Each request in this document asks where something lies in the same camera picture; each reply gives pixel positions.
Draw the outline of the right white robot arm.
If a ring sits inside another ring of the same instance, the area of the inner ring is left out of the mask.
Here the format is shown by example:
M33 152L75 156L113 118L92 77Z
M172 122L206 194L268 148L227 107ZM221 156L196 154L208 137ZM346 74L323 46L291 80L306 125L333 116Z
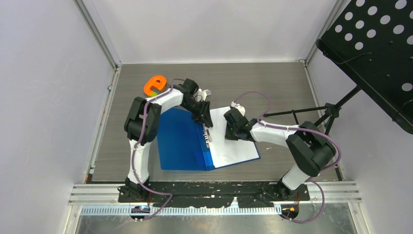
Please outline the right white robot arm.
M317 127L305 121L301 125L277 125L253 118L248 120L236 107L224 113L228 140L266 142L289 149L295 165L277 182L275 194L291 200L298 187L317 177L337 153L335 146Z

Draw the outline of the blue plastic folder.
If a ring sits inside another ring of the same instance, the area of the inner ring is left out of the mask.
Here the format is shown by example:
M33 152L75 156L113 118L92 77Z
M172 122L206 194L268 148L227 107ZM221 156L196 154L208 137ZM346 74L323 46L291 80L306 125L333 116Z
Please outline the blue plastic folder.
M172 108L162 113L157 134L163 170L212 171L203 125L189 111Z

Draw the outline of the white paper sheets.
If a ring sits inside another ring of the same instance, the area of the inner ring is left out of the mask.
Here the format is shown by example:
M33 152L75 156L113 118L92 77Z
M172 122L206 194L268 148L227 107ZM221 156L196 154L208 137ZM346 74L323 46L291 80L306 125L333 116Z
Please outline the white paper sheets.
M225 139L224 113L228 110L230 110L229 107L222 107L210 111L213 127L209 128L212 138L209 152L213 170L261 158L254 142Z

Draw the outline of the metal folder clip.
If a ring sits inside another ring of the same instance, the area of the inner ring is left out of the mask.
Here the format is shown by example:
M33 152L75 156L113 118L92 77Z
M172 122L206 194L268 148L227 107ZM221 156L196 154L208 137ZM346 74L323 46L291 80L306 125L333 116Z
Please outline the metal folder clip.
M203 128L204 128L203 132L204 132L206 147L210 148L210 143L212 142L212 138L209 132L209 128L206 127L205 125L203 125Z

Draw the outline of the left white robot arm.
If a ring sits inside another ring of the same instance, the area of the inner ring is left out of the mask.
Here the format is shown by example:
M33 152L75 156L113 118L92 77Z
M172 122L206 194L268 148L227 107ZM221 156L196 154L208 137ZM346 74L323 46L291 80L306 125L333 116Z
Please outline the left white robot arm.
M157 136L161 114L181 106L191 113L196 123L212 127L210 102L207 100L210 94L210 90L201 89L195 81L187 78L182 84L171 85L154 97L136 97L133 100L124 124L131 150L130 170L125 185L119 188L120 193L138 202L145 201L150 193L154 193L148 184L148 163L150 146Z

